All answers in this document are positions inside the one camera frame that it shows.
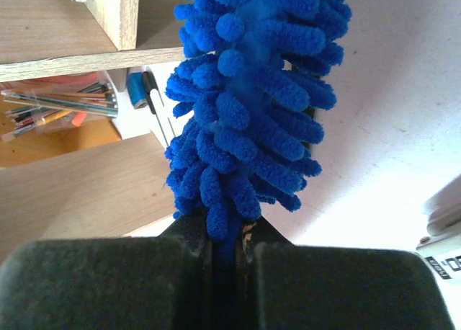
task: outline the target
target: blue object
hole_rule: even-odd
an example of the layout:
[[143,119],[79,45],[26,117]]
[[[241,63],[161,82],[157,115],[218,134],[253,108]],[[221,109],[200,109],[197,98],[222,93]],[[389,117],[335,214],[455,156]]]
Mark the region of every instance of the blue object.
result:
[[131,104],[135,109],[144,108],[147,105],[146,89],[143,85],[143,74],[141,72],[128,74],[127,90]]
[[[190,59],[166,94],[179,102],[175,116],[194,117],[166,151],[167,184],[176,217],[205,207],[216,251],[230,261],[260,202],[297,210],[295,193],[321,172],[304,143],[320,143],[323,128],[304,111],[336,103],[319,77],[342,62],[334,40],[352,13],[344,0],[194,0],[175,15],[186,20],[179,36]],[[298,71],[283,71],[284,60]]]

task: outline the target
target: light wood panel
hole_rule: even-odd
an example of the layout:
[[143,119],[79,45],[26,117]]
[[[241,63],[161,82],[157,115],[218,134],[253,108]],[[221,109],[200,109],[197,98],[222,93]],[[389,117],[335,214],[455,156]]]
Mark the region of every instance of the light wood panel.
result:
[[140,0],[138,49],[117,51],[85,4],[0,0],[0,81],[181,60],[181,1]]
[[86,6],[118,50],[136,48],[139,0],[86,0]]
[[121,236],[171,215],[152,134],[0,171],[0,261],[42,238]]
[[128,68],[110,69],[107,74],[109,74],[117,91],[124,92],[127,88]]

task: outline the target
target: pencil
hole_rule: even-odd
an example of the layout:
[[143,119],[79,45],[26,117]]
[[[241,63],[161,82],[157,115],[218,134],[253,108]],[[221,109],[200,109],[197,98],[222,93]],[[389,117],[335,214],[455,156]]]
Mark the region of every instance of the pencil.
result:
[[73,104],[73,103],[84,103],[84,104],[90,104],[91,106],[99,106],[99,107],[110,107],[110,108],[116,108],[117,103],[114,103],[113,101],[108,101],[104,99],[86,99],[86,98],[80,98],[80,97],[66,97],[66,96],[61,96],[61,94],[52,94],[51,96],[46,96],[46,97],[29,97],[29,98],[37,98],[41,100],[55,100],[55,101],[61,101],[62,103],[68,103],[68,104]]
[[30,130],[33,130],[35,128],[35,125],[30,124],[26,125],[20,128],[17,128],[16,130],[13,130],[12,132],[5,133],[1,136],[1,139],[4,143],[7,143],[9,141],[12,141],[13,139],[20,137],[24,133],[29,132]]
[[63,93],[40,92],[39,95],[40,96],[45,96],[45,97],[59,96],[59,97],[65,97],[65,98],[74,97],[74,98],[91,99],[91,100],[105,100],[105,97],[106,97],[105,94],[85,94],[85,93],[79,93],[79,92],[76,92],[74,94],[73,93],[67,93],[67,92],[63,92]]
[[31,105],[25,105],[23,107],[7,110],[4,114],[6,116],[10,117],[10,116],[13,116],[13,115],[20,115],[20,114],[25,113],[25,112],[30,112],[30,111],[36,110],[36,109],[37,109],[36,107],[33,107]]
[[21,99],[17,97],[5,97],[4,101],[8,103],[28,104],[28,105],[32,105],[35,107],[47,107],[47,108],[60,109],[60,110],[68,110],[70,107],[72,107],[72,109],[74,109],[74,111],[77,111],[77,112],[88,112],[89,114],[104,115],[108,117],[117,117],[117,109],[100,107],[100,106],[96,106],[97,108],[94,109],[91,107],[86,107],[87,104],[85,104],[84,106],[66,105],[66,104],[59,104],[59,103],[56,104],[53,102],[42,101],[42,100],[37,100],[37,99]]
[[8,97],[12,98],[17,98],[17,99],[24,99],[24,100],[31,100],[31,101],[37,101],[37,102],[47,102],[51,104],[61,104],[61,105],[68,105],[71,108],[88,108],[88,109],[96,109],[96,110],[102,110],[103,106],[101,105],[96,105],[92,103],[83,103],[83,102],[74,102],[74,101],[66,101],[63,99],[56,99],[56,98],[50,98],[50,97],[42,97],[42,96],[29,96],[25,94],[10,94]]
[[12,119],[12,122],[17,124],[18,122],[24,121],[31,116],[32,116],[32,112],[23,112],[22,114],[15,115],[14,118]]
[[60,112],[55,112],[54,114],[43,117],[41,120],[37,121],[37,126],[43,126],[52,121],[56,121],[72,113],[72,110],[61,110]]
[[39,114],[33,115],[31,117],[28,117],[25,120],[18,122],[17,125],[19,126],[29,125],[30,123],[37,122],[38,120],[41,120],[42,118],[47,117],[51,114],[54,114],[55,112],[58,112],[58,111],[59,110],[57,109],[48,109],[48,111],[46,112],[41,112]]

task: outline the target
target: blue microfiber duster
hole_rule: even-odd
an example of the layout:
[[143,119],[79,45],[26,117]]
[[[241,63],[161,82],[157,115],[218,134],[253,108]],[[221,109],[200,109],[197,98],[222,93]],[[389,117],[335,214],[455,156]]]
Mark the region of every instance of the blue microfiber duster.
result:
[[[232,261],[242,223],[260,202],[300,208],[296,192],[321,166],[305,143],[323,129],[304,111],[331,109],[320,80],[343,58],[334,40],[347,31],[344,0],[194,0],[175,9],[184,54],[166,94],[174,115],[194,110],[166,150],[176,217],[203,210],[219,259]],[[297,71],[283,70],[289,61]]]

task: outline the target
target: shelf edge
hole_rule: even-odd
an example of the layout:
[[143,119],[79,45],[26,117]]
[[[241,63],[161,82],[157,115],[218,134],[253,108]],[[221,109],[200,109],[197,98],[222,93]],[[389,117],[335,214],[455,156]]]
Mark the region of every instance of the shelf edge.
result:
[[183,60],[182,47],[123,50],[115,53],[64,56],[36,61],[23,61],[0,65],[0,81],[19,81],[44,76],[104,71]]

